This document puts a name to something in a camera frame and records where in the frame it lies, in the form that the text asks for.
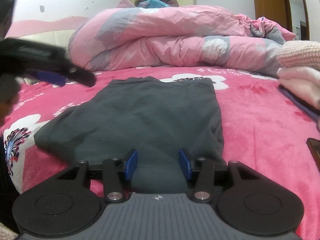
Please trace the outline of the person's left hand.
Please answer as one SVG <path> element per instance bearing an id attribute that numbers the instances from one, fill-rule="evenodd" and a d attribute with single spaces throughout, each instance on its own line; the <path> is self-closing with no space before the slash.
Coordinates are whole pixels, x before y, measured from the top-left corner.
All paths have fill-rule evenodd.
<path id="1" fill-rule="evenodd" d="M 0 104 L 0 126 L 4 125 L 5 119 L 12 112 L 13 107 L 14 107 L 14 102 L 12 99 L 7 102 L 1 102 L 1 104 Z"/>

